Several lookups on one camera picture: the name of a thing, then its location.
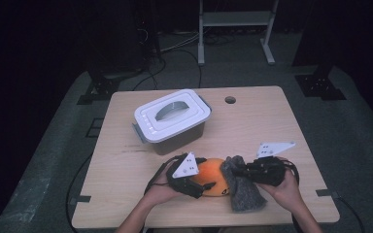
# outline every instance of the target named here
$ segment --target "table top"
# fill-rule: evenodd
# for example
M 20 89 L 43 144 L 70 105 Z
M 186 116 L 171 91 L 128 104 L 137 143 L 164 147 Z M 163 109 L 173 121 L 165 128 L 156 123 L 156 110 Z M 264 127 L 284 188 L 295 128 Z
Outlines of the table top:
M 117 92 L 113 95 L 86 174 L 82 196 L 72 223 L 76 228 L 118 227 L 142 197 L 145 187 L 160 165 L 183 152 L 197 157 L 241 155 L 253 162 L 261 143 L 295 142 L 281 152 L 298 168 L 300 191 L 318 222 L 335 222 L 339 213 L 329 196 L 319 197 L 316 190 L 326 189 L 320 170 L 289 106 L 277 86 L 195 89 L 212 107 L 204 134 L 192 143 L 166 155 L 157 155 L 151 144 L 142 144 L 132 128 L 134 112 L 154 99 L 176 90 Z M 236 99 L 234 104 L 225 97 Z M 290 213 L 268 193 L 259 211 L 234 214 L 230 197 L 177 197 L 156 206 L 149 214 L 147 227 L 245 226 L 292 223 Z

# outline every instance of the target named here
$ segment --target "white metal stand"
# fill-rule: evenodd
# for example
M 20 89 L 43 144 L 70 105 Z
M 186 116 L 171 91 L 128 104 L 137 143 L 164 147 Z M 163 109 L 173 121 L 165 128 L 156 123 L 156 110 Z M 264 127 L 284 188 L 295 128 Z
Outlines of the white metal stand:
M 198 42 L 198 64 L 205 64 L 204 56 L 204 27 L 206 26 L 250 26 L 266 25 L 265 38 L 260 40 L 269 65 L 275 64 L 275 59 L 269 49 L 268 43 L 277 13 L 279 0 L 274 0 L 271 11 L 261 12 L 215 12 L 205 13 L 203 1 L 199 1 L 199 42 Z

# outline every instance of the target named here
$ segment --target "dark background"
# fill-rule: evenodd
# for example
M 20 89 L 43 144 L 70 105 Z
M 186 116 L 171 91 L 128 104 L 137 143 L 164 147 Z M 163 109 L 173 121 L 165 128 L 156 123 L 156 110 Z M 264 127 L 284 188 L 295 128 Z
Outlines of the dark background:
M 205 8 L 217 4 L 206 0 Z M 270 4 L 243 0 L 219 6 L 246 11 Z M 157 9 L 158 31 L 197 29 L 197 0 L 157 0 Z M 117 70 L 145 68 L 148 47 L 139 46 L 136 28 L 151 29 L 150 13 L 145 0 L 0 0 L 0 214 L 88 61 Z M 274 31 L 302 29 L 293 65 L 317 65 L 330 57 L 373 109 L 373 1 L 282 0 Z

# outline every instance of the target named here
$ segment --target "forearm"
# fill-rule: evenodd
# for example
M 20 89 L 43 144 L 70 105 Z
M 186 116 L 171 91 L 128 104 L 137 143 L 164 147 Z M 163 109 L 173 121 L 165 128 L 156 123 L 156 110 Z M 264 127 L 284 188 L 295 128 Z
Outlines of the forearm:
M 129 216 L 117 229 L 116 233 L 139 233 L 144 226 L 148 214 L 153 209 L 153 204 L 148 200 L 142 198 L 141 201 L 135 206 Z
M 293 211 L 292 214 L 304 233 L 322 233 L 320 226 L 305 204 Z

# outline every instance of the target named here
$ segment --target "person's left hand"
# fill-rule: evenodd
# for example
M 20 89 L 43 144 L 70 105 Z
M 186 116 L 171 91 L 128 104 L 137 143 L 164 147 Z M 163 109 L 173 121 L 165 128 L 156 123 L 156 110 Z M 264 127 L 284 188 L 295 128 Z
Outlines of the person's left hand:
M 172 187 L 168 185 L 168 180 L 166 179 L 166 172 L 172 163 L 168 164 L 166 168 L 161 172 L 161 174 L 153 182 L 154 185 L 151 186 L 150 190 L 145 194 L 144 198 L 148 199 L 153 205 L 158 205 L 171 200 L 174 197 L 182 196 L 181 192 L 175 191 Z

